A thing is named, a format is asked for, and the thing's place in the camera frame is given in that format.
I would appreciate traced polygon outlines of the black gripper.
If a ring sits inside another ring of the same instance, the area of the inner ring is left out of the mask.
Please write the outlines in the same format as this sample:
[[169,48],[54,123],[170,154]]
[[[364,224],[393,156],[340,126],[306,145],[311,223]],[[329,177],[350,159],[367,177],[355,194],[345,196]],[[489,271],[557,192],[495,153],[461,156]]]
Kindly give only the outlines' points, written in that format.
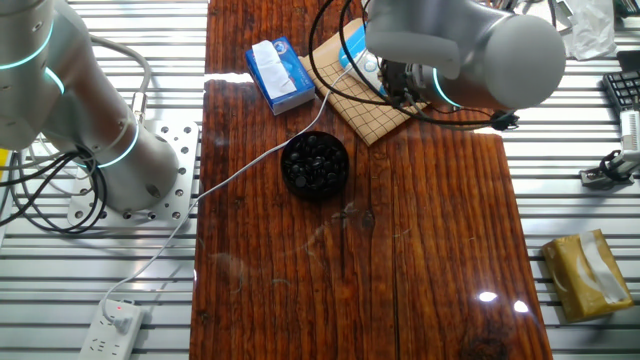
[[406,107],[412,103],[425,103],[419,76],[421,66],[383,59],[381,62],[381,83],[390,105],[394,108]]

